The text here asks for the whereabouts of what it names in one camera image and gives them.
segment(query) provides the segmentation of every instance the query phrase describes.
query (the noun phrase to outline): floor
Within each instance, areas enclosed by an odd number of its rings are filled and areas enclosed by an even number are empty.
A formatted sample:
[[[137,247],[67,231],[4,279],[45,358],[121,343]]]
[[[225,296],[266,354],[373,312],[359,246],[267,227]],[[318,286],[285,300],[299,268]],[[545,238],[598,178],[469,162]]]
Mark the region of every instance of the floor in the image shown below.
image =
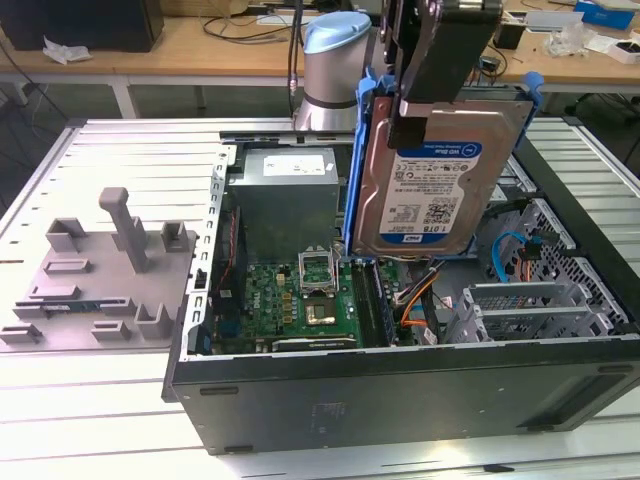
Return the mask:
[[[94,85],[52,85],[48,95],[70,118],[119,118],[111,89]],[[206,110],[198,110],[191,87],[137,86],[134,96],[144,117],[284,117],[288,115],[285,88],[205,87]],[[559,111],[575,97],[563,97]],[[618,158],[625,158],[640,137],[640,122],[627,125],[631,114],[610,98],[594,95],[581,102],[576,116]],[[19,193],[31,172],[42,160],[65,121],[46,100],[33,92],[29,104],[0,107],[0,215]],[[640,148],[629,161],[640,171]]]

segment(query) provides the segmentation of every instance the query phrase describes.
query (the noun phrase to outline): gray plastic stand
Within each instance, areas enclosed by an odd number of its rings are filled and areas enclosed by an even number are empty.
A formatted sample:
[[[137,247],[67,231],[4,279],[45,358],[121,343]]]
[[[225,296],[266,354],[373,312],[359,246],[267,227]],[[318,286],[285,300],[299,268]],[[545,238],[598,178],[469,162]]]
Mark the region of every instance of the gray plastic stand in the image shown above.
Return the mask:
[[[0,330],[0,352],[167,347],[184,301],[195,232],[165,222],[145,232],[124,188],[105,188],[99,204],[117,233],[85,232],[75,218],[54,220],[47,253]]]

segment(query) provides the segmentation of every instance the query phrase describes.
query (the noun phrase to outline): chip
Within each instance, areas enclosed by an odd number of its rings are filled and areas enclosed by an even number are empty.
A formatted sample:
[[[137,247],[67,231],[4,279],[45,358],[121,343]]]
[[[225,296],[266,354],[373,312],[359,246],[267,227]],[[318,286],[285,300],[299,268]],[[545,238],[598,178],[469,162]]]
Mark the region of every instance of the chip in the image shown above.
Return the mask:
[[[304,312],[307,325],[335,325],[335,298],[320,297],[304,300]]]

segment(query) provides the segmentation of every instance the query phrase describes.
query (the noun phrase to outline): blue cable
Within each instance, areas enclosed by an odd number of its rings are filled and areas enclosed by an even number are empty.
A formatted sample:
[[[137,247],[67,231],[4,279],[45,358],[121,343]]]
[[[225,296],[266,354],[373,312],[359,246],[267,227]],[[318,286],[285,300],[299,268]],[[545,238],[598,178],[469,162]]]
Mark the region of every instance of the blue cable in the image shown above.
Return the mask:
[[[500,242],[507,237],[514,237],[521,243],[527,243],[527,239],[524,237],[524,235],[518,232],[513,232],[511,230],[504,232],[493,242],[493,245],[491,246],[491,260],[493,261],[493,268],[496,269],[498,278],[502,283],[507,283],[509,281],[507,272],[504,271],[504,267],[502,266],[502,262],[500,261]]]

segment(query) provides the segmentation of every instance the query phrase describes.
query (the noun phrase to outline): wooden desk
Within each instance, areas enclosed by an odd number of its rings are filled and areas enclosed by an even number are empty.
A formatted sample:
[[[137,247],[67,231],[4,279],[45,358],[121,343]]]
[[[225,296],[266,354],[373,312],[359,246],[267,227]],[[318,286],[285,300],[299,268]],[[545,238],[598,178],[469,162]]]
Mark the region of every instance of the wooden desk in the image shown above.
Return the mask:
[[[530,0],[540,8],[556,10],[546,0]],[[519,0],[509,0],[507,10],[524,10]],[[640,24],[636,18],[635,25]],[[219,25],[211,26],[220,31]],[[277,26],[229,25],[225,35],[242,36],[274,30]],[[603,34],[626,37],[625,32],[597,29]],[[150,53],[91,52],[86,62],[59,65],[41,52],[16,52],[5,39],[14,60],[41,83],[107,84],[114,91],[124,118],[138,116],[131,85],[242,85],[284,86],[287,76],[289,34],[277,33],[283,41],[269,45],[239,45],[225,42],[202,32],[197,18],[167,18],[162,37]],[[547,92],[618,92],[640,93],[640,65],[623,65],[606,55],[591,52],[589,57],[551,58],[542,42],[546,34],[525,32],[515,51],[504,51],[509,60],[501,81],[520,83],[530,70],[545,77]],[[496,56],[487,50],[487,54]],[[304,73],[302,54],[299,72]],[[0,82],[23,82],[4,56],[0,55]],[[203,102],[202,91],[199,101]]]
[[[557,10],[560,7],[546,0],[531,0],[531,4],[545,10]],[[519,0],[508,0],[505,10],[530,9],[523,6]],[[570,7],[562,9],[562,11],[570,10]],[[629,37],[628,31],[622,32],[588,24],[586,26],[602,35],[616,38]],[[637,26],[640,26],[640,19],[636,15],[632,27]],[[548,92],[638,93],[640,91],[640,65],[624,65],[598,52],[589,52],[588,57],[552,58],[543,47],[547,37],[546,33],[525,32],[517,50],[502,50],[509,65],[500,80],[505,83],[519,83],[524,74],[534,70],[544,76],[544,90]],[[486,53],[493,57],[497,56],[490,49],[487,49]]]
[[[213,24],[219,32],[223,27]],[[243,36],[268,32],[276,25],[229,25],[224,35]],[[285,88],[289,32],[277,34],[281,42],[267,45],[239,45],[205,35],[200,20],[190,17],[166,18],[162,36],[149,53],[92,51],[93,58],[60,65],[42,52],[19,52],[2,38],[12,58],[39,83],[102,84],[113,89],[123,118],[137,118],[131,85],[237,85],[281,86]],[[304,72],[300,51],[299,74]],[[17,84],[24,77],[16,72],[0,52],[0,82]],[[204,105],[201,88],[196,89],[199,106]]]

